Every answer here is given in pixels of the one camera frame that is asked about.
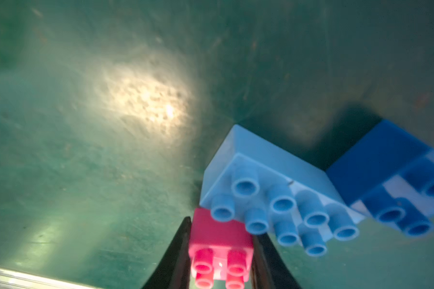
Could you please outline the pink lego brick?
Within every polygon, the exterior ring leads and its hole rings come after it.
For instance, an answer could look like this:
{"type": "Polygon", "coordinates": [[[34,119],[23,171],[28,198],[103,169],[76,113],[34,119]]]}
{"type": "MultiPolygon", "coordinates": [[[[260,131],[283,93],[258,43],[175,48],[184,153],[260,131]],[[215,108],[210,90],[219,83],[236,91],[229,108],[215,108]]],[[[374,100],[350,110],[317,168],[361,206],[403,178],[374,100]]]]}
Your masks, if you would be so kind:
{"type": "Polygon", "coordinates": [[[241,222],[217,222],[210,210],[197,208],[188,254],[199,289],[211,289],[215,281],[224,281],[227,289],[244,289],[253,261],[252,235],[241,222]]]}

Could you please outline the light blue long lego brick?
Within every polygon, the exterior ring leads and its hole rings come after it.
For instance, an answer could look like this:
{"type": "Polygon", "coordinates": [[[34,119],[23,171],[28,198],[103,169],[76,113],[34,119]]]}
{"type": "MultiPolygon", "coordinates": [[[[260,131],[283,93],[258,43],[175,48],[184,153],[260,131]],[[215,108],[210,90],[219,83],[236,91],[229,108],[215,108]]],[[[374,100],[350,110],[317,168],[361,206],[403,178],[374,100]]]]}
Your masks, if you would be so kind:
{"type": "Polygon", "coordinates": [[[218,222],[239,221],[256,236],[299,245],[309,256],[327,242],[359,236],[364,217],[349,208],[321,169],[235,125],[204,171],[200,206],[218,222]]]}

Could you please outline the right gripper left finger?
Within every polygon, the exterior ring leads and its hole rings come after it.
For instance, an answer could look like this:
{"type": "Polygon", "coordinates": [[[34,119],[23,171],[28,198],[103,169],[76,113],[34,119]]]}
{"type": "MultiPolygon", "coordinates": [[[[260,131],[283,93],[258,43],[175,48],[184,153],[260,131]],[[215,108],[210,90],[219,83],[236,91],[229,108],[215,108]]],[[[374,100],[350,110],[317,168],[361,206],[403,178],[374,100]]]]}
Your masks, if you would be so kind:
{"type": "Polygon", "coordinates": [[[188,254],[192,220],[185,217],[153,274],[142,289],[188,289],[191,260],[188,254]]]}

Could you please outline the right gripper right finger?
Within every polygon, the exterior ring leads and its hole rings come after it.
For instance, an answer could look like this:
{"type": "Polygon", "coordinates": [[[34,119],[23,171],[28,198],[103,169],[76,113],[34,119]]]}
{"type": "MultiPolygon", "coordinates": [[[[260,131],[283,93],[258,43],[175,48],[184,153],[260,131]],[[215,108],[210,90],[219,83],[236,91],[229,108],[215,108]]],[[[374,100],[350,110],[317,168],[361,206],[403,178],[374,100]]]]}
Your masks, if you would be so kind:
{"type": "Polygon", "coordinates": [[[253,236],[253,245],[250,271],[253,289],[301,289],[268,234],[253,236]]]}

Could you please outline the dark blue lego brick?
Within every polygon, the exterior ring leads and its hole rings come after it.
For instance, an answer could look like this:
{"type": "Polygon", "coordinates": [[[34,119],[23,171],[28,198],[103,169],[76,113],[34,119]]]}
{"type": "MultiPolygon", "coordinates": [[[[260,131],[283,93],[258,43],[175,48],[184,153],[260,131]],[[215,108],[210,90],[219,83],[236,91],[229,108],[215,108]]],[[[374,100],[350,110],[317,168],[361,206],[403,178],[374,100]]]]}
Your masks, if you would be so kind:
{"type": "Polygon", "coordinates": [[[374,126],[326,173],[347,207],[408,237],[434,229],[434,148],[389,120],[374,126]]]}

